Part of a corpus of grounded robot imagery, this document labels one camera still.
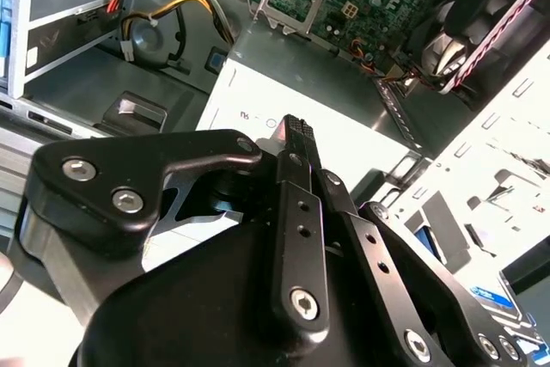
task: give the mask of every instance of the metal bolt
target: metal bolt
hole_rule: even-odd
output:
[[[290,154],[290,159],[299,167],[302,166],[302,160],[300,159],[300,156],[296,154]]]
[[[144,207],[144,200],[139,194],[123,189],[113,195],[113,205],[127,214],[135,214]]]
[[[500,337],[500,344],[504,347],[504,350],[508,353],[512,360],[519,360],[519,354],[512,344],[507,339]]]
[[[334,185],[340,185],[342,183],[342,181],[338,178],[338,176],[336,176],[335,174],[333,174],[332,172],[328,172],[327,171],[327,178],[328,180],[330,180]]]
[[[500,358],[497,348],[494,346],[494,344],[491,341],[489,341],[487,337],[484,337],[483,335],[481,335],[480,343],[481,343],[481,348],[483,348],[483,351],[486,352],[490,358],[492,358],[493,360],[498,360]]]
[[[71,159],[65,162],[61,168],[65,176],[81,182],[93,180],[97,175],[94,165],[82,159]]]
[[[306,290],[293,290],[290,294],[292,306],[304,320],[314,320],[319,314],[316,300]]]
[[[237,144],[246,152],[252,152],[252,145],[245,138],[238,138]]]
[[[388,212],[378,205],[372,206],[372,211],[381,219],[388,219]]]
[[[406,345],[422,363],[429,363],[431,360],[430,349],[422,337],[413,330],[405,331]]]

